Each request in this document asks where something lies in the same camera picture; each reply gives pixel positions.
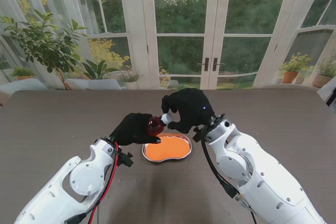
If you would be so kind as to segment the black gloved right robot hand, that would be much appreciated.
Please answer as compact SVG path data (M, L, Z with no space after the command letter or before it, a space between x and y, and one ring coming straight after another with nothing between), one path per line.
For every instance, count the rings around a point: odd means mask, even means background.
M186 88L165 95L161 105L163 113L179 113L178 122L170 122L168 128L180 133L188 133L194 126L209 125L215 112L202 90Z

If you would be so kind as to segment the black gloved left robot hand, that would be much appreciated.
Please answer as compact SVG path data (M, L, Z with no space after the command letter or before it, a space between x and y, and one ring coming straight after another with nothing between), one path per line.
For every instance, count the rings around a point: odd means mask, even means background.
M130 144L159 144L160 138L148 135L147 128L151 114L130 113L110 134L110 139L120 146Z

